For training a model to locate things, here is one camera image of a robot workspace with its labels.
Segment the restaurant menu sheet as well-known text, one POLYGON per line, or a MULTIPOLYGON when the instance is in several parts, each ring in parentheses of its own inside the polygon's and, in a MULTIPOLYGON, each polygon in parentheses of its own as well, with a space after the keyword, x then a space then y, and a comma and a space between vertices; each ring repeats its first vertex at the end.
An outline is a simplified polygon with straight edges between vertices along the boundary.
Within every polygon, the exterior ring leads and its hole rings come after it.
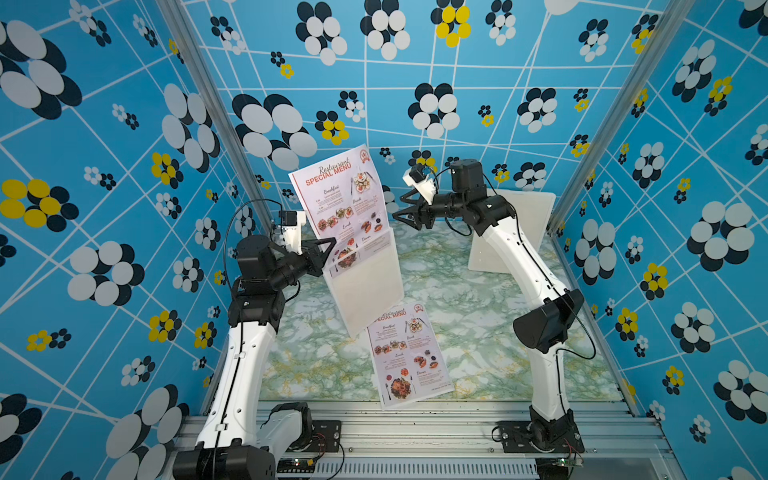
POLYGON ((375 384, 384 410, 454 390, 437 336, 421 303, 397 306, 367 328, 375 384))
POLYGON ((391 246, 384 191, 367 146, 289 177, 316 237, 336 240, 326 263, 331 276, 346 273, 391 246))

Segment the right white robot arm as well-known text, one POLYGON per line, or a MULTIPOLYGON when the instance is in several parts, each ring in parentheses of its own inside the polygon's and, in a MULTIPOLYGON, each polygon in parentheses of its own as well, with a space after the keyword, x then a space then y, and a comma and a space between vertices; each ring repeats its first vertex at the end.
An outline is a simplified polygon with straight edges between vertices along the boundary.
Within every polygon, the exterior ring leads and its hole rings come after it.
POLYGON ((562 355, 570 327, 584 296, 560 281, 525 236, 510 200, 490 191, 479 161, 459 160, 449 167, 451 191, 438 191, 437 176, 417 164, 403 175, 410 191, 393 218, 415 230, 431 229, 438 219, 460 219, 490 244, 517 282, 530 310, 513 321, 518 340, 528 350, 533 376, 530 423, 523 438, 541 452, 574 445, 577 426, 565 389, 562 355))

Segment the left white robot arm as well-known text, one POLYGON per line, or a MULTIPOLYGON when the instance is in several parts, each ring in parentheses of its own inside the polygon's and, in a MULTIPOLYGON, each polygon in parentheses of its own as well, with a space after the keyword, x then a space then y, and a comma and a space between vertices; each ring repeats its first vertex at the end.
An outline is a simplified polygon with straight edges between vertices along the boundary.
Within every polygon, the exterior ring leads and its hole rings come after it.
POLYGON ((232 285, 225 363, 211 409, 193 449, 180 452, 176 479, 273 479, 283 456, 314 440, 305 402, 279 404, 258 422, 266 363, 287 302, 285 288, 319 277, 336 244, 309 240, 287 248, 264 235, 237 247, 239 277, 232 285))

